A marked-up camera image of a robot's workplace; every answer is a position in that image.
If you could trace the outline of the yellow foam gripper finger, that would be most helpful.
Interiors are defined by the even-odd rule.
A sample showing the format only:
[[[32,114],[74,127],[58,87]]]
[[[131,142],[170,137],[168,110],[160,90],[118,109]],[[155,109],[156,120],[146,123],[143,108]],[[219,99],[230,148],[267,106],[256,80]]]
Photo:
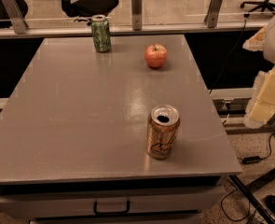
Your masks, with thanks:
[[[275,114],[275,65],[268,72],[259,71],[253,94],[245,110],[243,123],[251,129],[265,125]]]

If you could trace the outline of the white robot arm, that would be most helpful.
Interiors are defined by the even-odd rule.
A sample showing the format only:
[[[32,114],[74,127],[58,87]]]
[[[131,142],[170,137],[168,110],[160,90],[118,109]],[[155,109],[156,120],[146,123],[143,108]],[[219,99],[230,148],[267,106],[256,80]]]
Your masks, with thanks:
[[[275,115],[275,15],[265,27],[246,40],[242,47],[249,51],[262,51],[264,59],[274,64],[268,72],[258,72],[252,98],[245,110],[245,126],[258,129]]]

